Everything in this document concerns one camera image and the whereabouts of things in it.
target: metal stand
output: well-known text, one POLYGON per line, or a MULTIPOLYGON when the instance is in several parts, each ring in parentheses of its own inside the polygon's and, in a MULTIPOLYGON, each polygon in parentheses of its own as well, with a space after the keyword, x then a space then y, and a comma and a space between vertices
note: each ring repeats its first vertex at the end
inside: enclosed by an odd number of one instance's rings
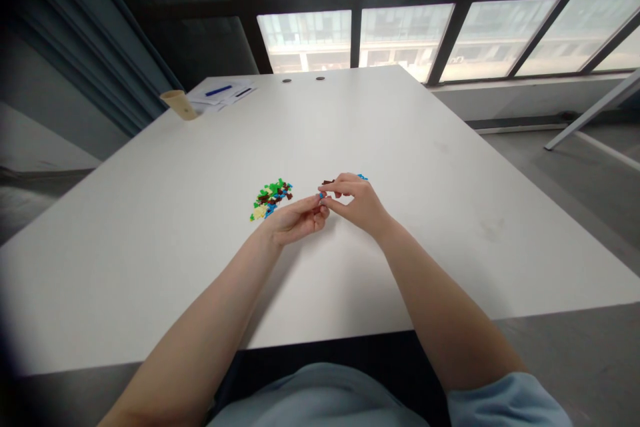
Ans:
POLYGON ((635 92, 640 90, 640 69, 633 72, 628 78, 624 79, 615 86, 607 95, 597 101, 593 107, 580 115, 569 127, 560 132, 553 140, 551 140, 545 149, 553 150, 565 138, 569 137, 573 132, 581 129, 589 120, 594 118, 602 109, 620 105, 627 98, 631 97, 635 92))

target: hand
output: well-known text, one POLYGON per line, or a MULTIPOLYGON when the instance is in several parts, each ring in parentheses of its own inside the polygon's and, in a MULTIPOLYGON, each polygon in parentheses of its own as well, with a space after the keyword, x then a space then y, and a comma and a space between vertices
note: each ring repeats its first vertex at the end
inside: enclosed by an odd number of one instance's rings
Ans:
POLYGON ((341 173, 333 183, 321 185, 318 190, 335 192, 336 198, 342 195, 353 195, 353 200, 347 205, 330 197, 323 198, 320 204, 326 205, 373 238, 377 239, 393 221, 371 184, 353 173, 341 173))
POLYGON ((320 205, 320 195, 303 198, 277 208, 261 225, 269 230, 279 246, 292 244, 313 232, 320 232, 329 217, 329 209, 320 205))

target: blue pen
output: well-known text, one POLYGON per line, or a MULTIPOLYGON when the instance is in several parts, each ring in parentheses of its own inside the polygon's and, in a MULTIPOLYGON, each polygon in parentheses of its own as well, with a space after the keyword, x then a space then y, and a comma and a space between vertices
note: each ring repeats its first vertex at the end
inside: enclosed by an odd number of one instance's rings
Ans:
POLYGON ((221 89, 211 90, 210 92, 206 93, 206 96, 207 97, 211 97, 212 95, 215 95, 216 93, 220 93, 222 91, 229 90, 230 88, 231 88, 231 86, 227 85, 226 87, 222 87, 221 89))

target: white paper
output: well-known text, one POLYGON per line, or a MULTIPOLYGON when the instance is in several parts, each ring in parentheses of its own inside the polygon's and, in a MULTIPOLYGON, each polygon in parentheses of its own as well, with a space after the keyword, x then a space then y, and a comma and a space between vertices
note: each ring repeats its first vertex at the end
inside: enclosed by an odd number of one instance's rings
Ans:
POLYGON ((189 95, 187 95, 187 98, 196 109, 216 107, 216 111, 220 111, 226 105, 231 105, 240 100, 245 95, 249 94, 253 89, 253 82, 249 79, 211 79, 210 81, 205 82, 203 85, 200 85, 197 89, 190 92, 189 95), (207 96, 207 93, 224 87, 231 88, 207 96))

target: light blue shirt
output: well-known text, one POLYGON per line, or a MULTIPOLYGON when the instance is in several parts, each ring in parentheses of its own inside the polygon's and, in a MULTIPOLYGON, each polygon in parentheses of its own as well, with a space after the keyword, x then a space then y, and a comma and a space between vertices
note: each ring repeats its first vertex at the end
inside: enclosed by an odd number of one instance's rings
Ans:
MULTIPOLYGON (((529 374, 447 396, 453 427, 571 427, 566 412, 529 374)), ((211 427, 426 427, 380 383, 359 370, 311 364, 226 406, 211 427)))

